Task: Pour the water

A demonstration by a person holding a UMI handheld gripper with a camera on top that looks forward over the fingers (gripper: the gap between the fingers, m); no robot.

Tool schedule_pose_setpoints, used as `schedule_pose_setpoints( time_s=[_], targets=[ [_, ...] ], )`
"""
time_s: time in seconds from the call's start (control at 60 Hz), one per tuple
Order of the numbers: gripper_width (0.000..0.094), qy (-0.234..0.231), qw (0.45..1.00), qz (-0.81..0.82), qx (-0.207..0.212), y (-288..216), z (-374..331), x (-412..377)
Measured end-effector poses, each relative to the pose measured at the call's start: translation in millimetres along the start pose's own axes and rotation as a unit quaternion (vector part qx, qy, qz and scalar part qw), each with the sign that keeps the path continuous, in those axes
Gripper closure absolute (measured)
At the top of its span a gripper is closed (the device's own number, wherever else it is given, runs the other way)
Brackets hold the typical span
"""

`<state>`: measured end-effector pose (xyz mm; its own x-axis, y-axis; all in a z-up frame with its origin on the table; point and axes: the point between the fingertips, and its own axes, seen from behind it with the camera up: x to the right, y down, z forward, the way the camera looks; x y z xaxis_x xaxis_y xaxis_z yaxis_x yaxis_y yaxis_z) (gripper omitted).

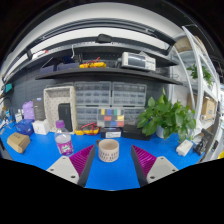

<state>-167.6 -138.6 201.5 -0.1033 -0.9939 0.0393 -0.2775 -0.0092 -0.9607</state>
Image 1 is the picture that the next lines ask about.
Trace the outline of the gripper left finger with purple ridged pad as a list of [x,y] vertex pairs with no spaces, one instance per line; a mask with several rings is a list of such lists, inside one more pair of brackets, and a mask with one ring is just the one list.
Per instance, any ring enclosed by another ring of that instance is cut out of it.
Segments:
[[95,146],[90,145],[71,156],[61,156],[47,171],[84,187],[87,183],[94,157]]

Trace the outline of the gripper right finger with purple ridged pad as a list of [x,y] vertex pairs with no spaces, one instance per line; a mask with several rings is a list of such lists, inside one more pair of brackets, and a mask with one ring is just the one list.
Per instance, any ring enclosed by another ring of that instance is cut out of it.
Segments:
[[155,157],[135,145],[131,146],[131,156],[141,187],[178,171],[166,157]]

